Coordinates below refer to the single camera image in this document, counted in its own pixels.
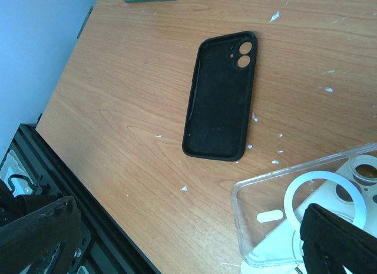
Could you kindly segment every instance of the white plastic part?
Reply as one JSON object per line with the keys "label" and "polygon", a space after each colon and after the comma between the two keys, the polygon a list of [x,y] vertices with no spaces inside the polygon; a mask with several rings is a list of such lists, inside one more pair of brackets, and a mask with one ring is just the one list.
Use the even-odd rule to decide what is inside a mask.
{"label": "white plastic part", "polygon": [[261,212],[257,215],[257,220],[259,223],[266,223],[271,221],[280,220],[283,218],[284,214],[281,210],[271,210],[267,212]]}
{"label": "white plastic part", "polygon": [[346,178],[328,171],[311,171],[295,178],[288,186],[284,196],[284,211],[287,216],[288,222],[292,225],[296,231],[300,232],[301,223],[298,221],[293,211],[293,196],[296,190],[307,181],[315,179],[325,179],[341,185],[351,196],[355,205],[355,217],[352,224],[356,227],[363,229],[366,222],[366,205],[364,198],[357,190],[357,188]]}

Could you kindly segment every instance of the wood grain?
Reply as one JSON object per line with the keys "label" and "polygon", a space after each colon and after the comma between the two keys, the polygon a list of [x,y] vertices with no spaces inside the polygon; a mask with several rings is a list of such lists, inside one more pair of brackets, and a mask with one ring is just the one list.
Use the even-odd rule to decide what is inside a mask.
{"label": "wood grain", "polygon": [[[240,273],[235,182],[377,140],[376,4],[99,0],[37,130],[163,273]],[[196,51],[245,30],[259,39],[253,148],[187,157]]]}

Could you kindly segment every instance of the black metal frame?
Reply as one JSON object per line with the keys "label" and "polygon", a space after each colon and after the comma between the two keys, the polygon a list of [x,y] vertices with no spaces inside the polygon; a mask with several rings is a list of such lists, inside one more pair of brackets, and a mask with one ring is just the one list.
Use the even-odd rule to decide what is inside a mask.
{"label": "black metal frame", "polygon": [[9,147],[43,194],[73,196],[81,211],[79,247],[69,273],[84,265],[90,274],[160,273],[73,172],[53,152],[34,126],[20,125]]}

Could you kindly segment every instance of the cable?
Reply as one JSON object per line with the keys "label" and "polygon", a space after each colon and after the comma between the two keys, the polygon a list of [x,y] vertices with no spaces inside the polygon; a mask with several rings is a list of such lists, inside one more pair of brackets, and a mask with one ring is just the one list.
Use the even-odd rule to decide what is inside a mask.
{"label": "cable", "polygon": [[30,189],[35,192],[37,190],[37,186],[30,180],[29,177],[27,176],[24,176],[24,175],[21,175],[21,174],[12,174],[9,176],[7,182],[8,182],[8,185],[10,186],[11,188],[11,192],[13,193],[16,189],[16,187],[14,186],[13,184],[13,181],[12,181],[12,178],[15,178],[15,179],[21,179],[21,180],[24,180],[28,183],[28,186],[30,187]]}

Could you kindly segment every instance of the paint chip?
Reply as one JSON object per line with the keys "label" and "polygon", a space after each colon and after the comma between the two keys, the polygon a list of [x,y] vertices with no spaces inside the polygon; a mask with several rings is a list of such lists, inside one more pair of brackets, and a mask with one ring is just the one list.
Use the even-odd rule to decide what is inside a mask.
{"label": "paint chip", "polygon": [[271,17],[270,22],[274,21],[274,20],[277,19],[278,17],[280,17],[280,12],[279,12],[279,11],[277,11],[277,12]]}
{"label": "paint chip", "polygon": [[335,72],[335,70],[330,70],[328,72],[323,72],[321,73],[321,75],[324,75],[324,74],[333,74]]}
{"label": "paint chip", "polygon": [[254,112],[252,113],[252,118],[253,118],[254,122],[258,122],[258,118],[257,118],[257,117],[255,117],[255,114],[254,114]]}

